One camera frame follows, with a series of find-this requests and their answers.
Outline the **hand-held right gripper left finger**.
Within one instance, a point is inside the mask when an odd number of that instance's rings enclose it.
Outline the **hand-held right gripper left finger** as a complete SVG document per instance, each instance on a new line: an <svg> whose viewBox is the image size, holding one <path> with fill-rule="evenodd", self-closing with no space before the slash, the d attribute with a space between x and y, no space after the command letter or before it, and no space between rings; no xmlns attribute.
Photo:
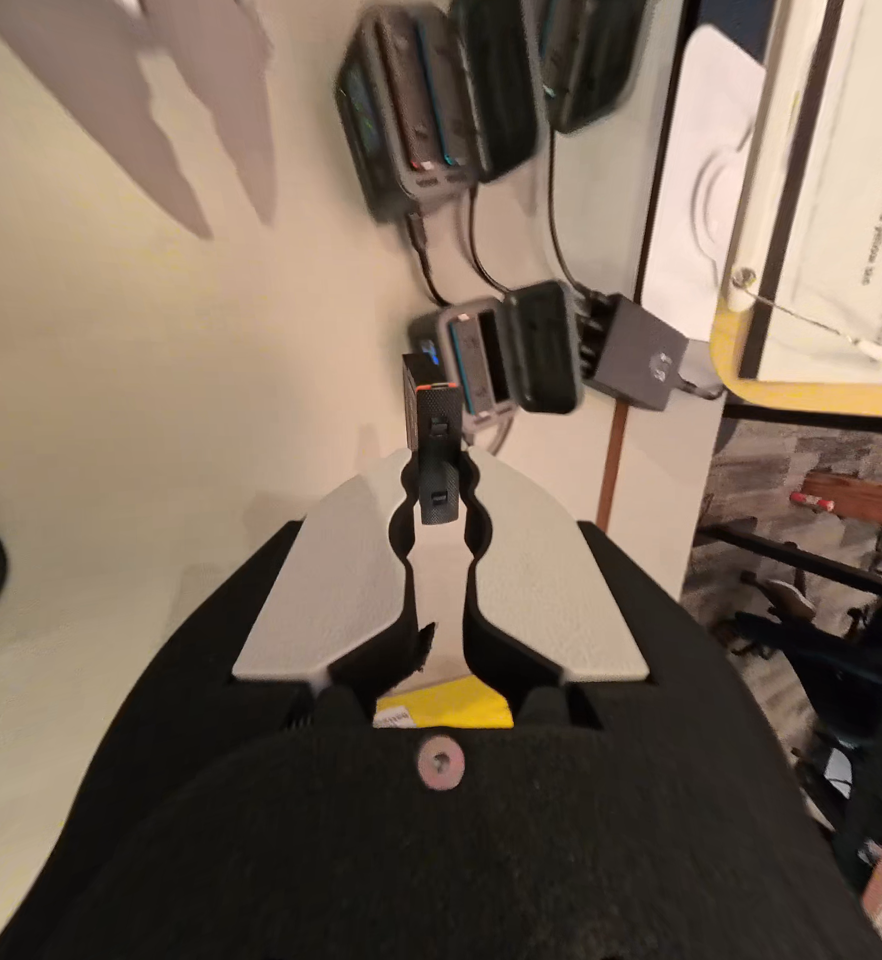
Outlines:
<svg viewBox="0 0 882 960"><path fill-rule="evenodd" d="M423 670L435 622L421 624L409 555L418 493L403 447L331 491L304 517L235 660L239 682L285 682L319 698L378 701Z"/></svg>

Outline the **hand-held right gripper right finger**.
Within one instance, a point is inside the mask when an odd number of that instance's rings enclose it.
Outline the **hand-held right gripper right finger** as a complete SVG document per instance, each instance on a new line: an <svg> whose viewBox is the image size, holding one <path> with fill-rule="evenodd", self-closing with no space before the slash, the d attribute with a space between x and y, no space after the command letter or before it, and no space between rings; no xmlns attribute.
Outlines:
<svg viewBox="0 0 882 960"><path fill-rule="evenodd" d="M573 688L650 679L584 530L560 501L478 449L462 454L462 500L471 553L464 656L515 722L530 699L567 714Z"/></svg>

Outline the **yellow plastic bin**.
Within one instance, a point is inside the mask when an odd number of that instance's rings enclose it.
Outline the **yellow plastic bin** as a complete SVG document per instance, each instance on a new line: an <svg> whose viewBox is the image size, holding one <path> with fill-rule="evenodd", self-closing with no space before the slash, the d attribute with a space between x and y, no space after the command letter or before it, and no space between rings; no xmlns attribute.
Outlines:
<svg viewBox="0 0 882 960"><path fill-rule="evenodd" d="M478 678L467 676L380 699L373 726L509 729L514 720L504 697Z"/></svg>

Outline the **orange trimmed black battery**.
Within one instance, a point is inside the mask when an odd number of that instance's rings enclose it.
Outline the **orange trimmed black battery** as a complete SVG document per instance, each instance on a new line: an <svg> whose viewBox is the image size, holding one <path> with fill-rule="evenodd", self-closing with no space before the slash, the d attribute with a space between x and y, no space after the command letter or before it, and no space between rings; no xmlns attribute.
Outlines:
<svg viewBox="0 0 882 960"><path fill-rule="evenodd" d="M377 32L409 164L419 173L434 171L440 146L414 21L404 8L386 7Z"/></svg>
<svg viewBox="0 0 882 960"><path fill-rule="evenodd" d="M421 352L402 356L402 383L422 523L455 522L460 503L462 390Z"/></svg>

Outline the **blue trimmed black battery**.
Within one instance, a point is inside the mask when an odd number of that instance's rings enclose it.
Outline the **blue trimmed black battery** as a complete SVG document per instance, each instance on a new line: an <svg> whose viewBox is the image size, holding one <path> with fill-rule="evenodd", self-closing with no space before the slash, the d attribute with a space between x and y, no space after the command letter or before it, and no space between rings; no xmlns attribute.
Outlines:
<svg viewBox="0 0 882 960"><path fill-rule="evenodd" d="M485 414L491 407L490 384L476 316L458 315L448 325L448 334L464 391L464 399L471 416Z"/></svg>
<svg viewBox="0 0 882 960"><path fill-rule="evenodd" d="M426 83L444 161L448 167L464 167L470 158L469 144L464 133L454 41L447 18L435 6L424 6L417 20Z"/></svg>
<svg viewBox="0 0 882 960"><path fill-rule="evenodd" d="M557 68L553 65L555 42L555 28L557 26L560 1L538 2L538 52L540 57L540 71L543 92L548 100L555 97L555 74Z"/></svg>

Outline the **black battery charger case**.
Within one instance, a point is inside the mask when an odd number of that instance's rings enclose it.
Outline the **black battery charger case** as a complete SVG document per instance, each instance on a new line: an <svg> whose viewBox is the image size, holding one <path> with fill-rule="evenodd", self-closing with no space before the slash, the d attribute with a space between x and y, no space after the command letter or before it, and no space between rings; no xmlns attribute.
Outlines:
<svg viewBox="0 0 882 960"><path fill-rule="evenodd" d="M448 325L476 316L490 384L490 409L469 414L455 366ZM502 296L484 295L436 307L412 319L407 338L455 381L463 395L463 430L474 436L508 422L518 410L564 416L582 398L579 345L572 293L566 283L541 281Z"/></svg>
<svg viewBox="0 0 882 960"><path fill-rule="evenodd" d="M560 1L552 53L551 130L569 136L611 114L636 72L648 2Z"/></svg>
<svg viewBox="0 0 882 960"><path fill-rule="evenodd" d="M447 18L454 41L470 158L464 167L448 167L440 147L437 168L419 173L410 166L402 141L377 23L385 8L405 9L414 21L423 63L417 14L425 6L436 7ZM337 74L335 101L376 222L398 223L414 213L437 210L472 186L497 182L536 156L547 126L537 41L533 2L363 7Z"/></svg>

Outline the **black metal pole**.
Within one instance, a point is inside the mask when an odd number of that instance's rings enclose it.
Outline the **black metal pole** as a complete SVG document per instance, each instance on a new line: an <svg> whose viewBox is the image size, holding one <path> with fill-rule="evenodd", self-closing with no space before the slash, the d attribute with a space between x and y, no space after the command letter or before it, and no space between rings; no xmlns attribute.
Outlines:
<svg viewBox="0 0 882 960"><path fill-rule="evenodd" d="M759 535L754 532L752 521L747 518L701 526L695 531L693 545L725 543L844 587L882 597L882 575Z"/></svg>

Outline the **black usb charging hub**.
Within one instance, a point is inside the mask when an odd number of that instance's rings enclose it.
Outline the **black usb charging hub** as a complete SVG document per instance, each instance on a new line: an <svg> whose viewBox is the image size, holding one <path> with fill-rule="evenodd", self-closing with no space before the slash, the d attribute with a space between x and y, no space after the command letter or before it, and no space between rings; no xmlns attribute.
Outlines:
<svg viewBox="0 0 882 960"><path fill-rule="evenodd" d="M689 339L622 294L590 296L578 338L586 388L661 413L682 386Z"/></svg>

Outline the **wooden beam leg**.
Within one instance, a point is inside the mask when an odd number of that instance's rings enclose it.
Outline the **wooden beam leg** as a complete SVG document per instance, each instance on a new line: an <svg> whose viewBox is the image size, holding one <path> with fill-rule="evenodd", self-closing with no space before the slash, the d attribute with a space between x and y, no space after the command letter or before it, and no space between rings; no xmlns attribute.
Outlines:
<svg viewBox="0 0 882 960"><path fill-rule="evenodd" d="M847 520L882 526L882 482L835 474L809 472L799 492L833 503L833 512Z"/></svg>

